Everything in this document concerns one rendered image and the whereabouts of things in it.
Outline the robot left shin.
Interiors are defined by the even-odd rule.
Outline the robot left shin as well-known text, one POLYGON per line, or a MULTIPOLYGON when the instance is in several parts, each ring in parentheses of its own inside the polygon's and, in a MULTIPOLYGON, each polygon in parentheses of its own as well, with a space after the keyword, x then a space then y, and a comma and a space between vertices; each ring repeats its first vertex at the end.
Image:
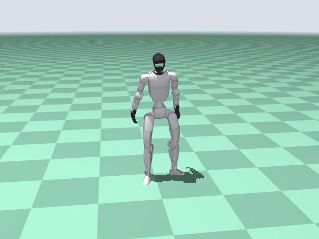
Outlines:
POLYGON ((178 161, 178 156, 179 156, 179 145, 176 145, 176 148, 174 149, 168 149, 169 152, 169 157, 171 160, 171 168, 172 171, 175 170, 175 168, 177 169, 177 161, 178 161))

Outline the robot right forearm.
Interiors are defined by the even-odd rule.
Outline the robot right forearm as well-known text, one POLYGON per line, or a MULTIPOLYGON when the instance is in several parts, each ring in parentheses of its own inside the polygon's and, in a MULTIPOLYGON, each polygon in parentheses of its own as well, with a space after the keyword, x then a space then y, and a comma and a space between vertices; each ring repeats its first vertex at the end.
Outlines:
POLYGON ((136 110, 137 111, 137 108, 138 108, 138 105, 139 105, 139 102, 140 100, 139 99, 136 99, 136 96, 137 96, 137 92, 134 96, 134 101, 133 101, 133 104, 132 104, 132 107, 131 107, 131 112, 133 113, 133 110, 136 110))

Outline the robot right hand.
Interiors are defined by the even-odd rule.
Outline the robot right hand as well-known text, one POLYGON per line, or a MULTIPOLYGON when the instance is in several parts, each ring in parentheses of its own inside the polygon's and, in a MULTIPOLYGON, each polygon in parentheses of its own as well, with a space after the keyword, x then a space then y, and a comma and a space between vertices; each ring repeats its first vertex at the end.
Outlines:
POLYGON ((131 112, 131 117, 134 123, 137 123, 136 119, 135 119, 135 114, 136 114, 136 110, 133 110, 133 113, 131 112))

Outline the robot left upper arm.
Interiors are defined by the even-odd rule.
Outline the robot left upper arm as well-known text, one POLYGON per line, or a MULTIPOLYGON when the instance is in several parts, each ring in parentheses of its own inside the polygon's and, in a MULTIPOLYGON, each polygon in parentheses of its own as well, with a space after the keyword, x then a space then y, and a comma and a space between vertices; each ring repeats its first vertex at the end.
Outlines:
POLYGON ((176 72, 169 72, 170 79, 171 79, 171 87, 172 87, 172 92, 171 94, 175 97, 180 94, 178 87, 178 77, 176 72))

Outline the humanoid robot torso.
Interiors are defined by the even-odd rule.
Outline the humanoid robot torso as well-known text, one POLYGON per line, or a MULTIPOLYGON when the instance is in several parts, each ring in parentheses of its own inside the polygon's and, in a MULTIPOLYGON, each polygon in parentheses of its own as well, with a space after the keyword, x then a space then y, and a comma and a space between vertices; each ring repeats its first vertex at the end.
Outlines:
MULTIPOLYGON (((157 73, 157 71, 154 72, 157 73)), ((167 100, 169 95, 170 75, 167 70, 162 70, 161 72, 164 72, 162 75, 156 75, 154 72, 150 71, 148 73, 149 94, 155 102, 155 106, 152 108, 154 119, 162 119, 167 117, 164 101, 167 100)))

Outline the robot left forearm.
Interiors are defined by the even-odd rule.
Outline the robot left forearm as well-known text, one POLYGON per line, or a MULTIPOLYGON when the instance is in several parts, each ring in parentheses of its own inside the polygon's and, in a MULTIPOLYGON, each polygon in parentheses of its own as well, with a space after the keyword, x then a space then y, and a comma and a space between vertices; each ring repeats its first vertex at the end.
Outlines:
POLYGON ((173 107, 176 109, 176 106, 179 105, 179 95, 173 97, 173 107))

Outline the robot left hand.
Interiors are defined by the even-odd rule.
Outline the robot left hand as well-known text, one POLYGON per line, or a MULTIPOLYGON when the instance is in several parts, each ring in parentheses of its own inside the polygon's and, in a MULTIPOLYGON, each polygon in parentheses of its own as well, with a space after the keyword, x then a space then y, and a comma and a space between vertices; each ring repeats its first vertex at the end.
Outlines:
MULTIPOLYGON (((174 108, 174 109, 175 109, 175 108, 174 108)), ((177 115, 177 119, 179 119, 179 118, 180 118, 179 105, 176 106, 175 113, 176 113, 176 115, 177 115)))

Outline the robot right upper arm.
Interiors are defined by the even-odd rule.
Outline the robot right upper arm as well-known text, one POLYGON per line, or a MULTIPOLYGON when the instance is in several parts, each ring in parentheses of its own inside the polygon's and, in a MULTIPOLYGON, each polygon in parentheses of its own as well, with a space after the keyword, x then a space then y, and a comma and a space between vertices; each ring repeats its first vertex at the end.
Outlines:
POLYGON ((146 83, 149 81, 149 74, 142 74, 139 79, 138 87, 137 87, 137 96, 136 99, 142 100, 143 98, 143 90, 146 83))

